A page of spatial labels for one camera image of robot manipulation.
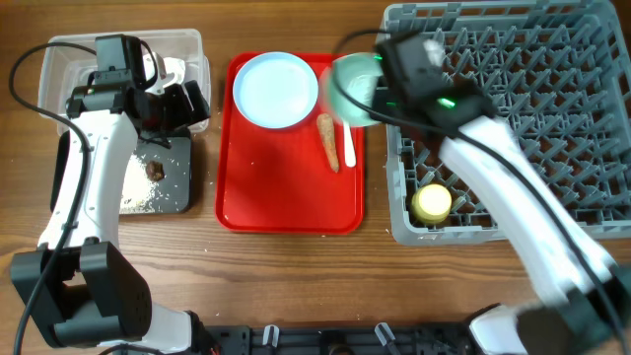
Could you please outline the white plastic spoon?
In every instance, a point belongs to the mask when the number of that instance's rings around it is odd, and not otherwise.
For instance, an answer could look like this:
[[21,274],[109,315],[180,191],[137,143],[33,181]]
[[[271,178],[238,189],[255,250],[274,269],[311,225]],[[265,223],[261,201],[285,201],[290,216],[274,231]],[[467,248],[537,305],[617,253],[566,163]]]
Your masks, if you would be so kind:
[[350,125],[343,122],[343,140],[344,140],[344,161],[348,168],[356,166],[356,153],[353,144],[352,131]]

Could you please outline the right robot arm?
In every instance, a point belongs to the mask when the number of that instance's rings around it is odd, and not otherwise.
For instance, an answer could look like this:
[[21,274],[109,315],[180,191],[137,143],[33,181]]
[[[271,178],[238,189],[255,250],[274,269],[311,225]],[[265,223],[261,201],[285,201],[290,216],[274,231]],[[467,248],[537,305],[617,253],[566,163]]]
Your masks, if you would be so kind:
[[537,301],[496,306],[469,331],[485,354],[581,354],[611,337],[623,350],[630,320],[630,271],[593,240],[547,187],[472,81],[448,83],[444,50],[416,33],[376,46],[393,100],[392,125],[443,136],[442,162],[464,181],[510,241]]

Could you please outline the light blue plate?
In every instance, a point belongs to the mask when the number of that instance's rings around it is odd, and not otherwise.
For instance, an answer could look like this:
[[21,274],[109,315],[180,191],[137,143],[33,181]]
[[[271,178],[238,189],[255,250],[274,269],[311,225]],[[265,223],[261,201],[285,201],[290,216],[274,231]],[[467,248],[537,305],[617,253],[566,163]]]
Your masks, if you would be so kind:
[[233,83],[233,101],[250,123],[285,129],[305,120],[318,98],[312,67],[288,52],[265,52],[247,61]]

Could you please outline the mint green bowl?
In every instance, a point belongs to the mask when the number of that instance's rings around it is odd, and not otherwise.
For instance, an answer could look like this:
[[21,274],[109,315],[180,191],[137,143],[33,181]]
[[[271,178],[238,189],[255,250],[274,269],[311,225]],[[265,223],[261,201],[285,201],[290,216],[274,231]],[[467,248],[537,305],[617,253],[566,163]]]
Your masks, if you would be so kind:
[[[335,60],[336,73],[342,89],[359,103],[370,106],[383,72],[373,53],[359,52]],[[347,122],[351,127],[379,124],[364,110],[343,97],[331,81],[331,67],[319,77],[319,103],[337,123]]]

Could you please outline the yellow plastic cup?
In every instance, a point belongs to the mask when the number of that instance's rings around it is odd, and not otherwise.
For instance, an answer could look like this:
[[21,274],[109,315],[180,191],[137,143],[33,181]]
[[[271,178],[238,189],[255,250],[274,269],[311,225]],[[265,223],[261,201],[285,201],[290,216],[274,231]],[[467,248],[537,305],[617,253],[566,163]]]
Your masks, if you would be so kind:
[[411,199],[411,213],[424,224],[440,224],[452,209],[452,196],[442,185],[432,183],[418,189]]

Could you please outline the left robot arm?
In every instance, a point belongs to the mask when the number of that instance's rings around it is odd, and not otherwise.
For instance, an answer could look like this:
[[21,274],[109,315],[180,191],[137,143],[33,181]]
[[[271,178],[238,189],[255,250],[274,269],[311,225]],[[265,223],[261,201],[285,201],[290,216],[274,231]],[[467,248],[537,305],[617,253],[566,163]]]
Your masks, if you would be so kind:
[[17,253],[11,281],[53,348],[210,354],[217,343],[198,315],[153,302],[148,283],[117,246],[128,162],[144,129],[172,131],[209,115],[194,81],[161,94],[139,80],[97,81],[73,90],[65,170],[51,218],[34,251]]

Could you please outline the brown carrot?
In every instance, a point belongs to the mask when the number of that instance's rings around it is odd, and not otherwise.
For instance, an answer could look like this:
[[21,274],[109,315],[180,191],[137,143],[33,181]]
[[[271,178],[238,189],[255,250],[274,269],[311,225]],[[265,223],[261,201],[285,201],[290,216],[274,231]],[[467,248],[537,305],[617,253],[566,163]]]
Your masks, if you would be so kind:
[[316,118],[316,125],[320,140],[324,149],[324,153],[329,162],[331,169],[339,172],[339,161],[335,145],[335,131],[332,117],[327,113],[321,113]]

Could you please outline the white tissue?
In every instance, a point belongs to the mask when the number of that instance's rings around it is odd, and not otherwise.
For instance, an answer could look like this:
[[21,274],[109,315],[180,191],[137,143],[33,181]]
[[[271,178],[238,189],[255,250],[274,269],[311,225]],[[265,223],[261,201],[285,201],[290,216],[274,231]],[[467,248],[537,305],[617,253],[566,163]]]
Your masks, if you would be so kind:
[[153,57],[150,54],[143,56],[143,64],[147,80],[151,80],[155,74],[158,74],[155,83],[147,89],[147,92],[151,94],[161,95],[166,87],[183,83],[185,64],[181,59],[163,57],[154,52]]

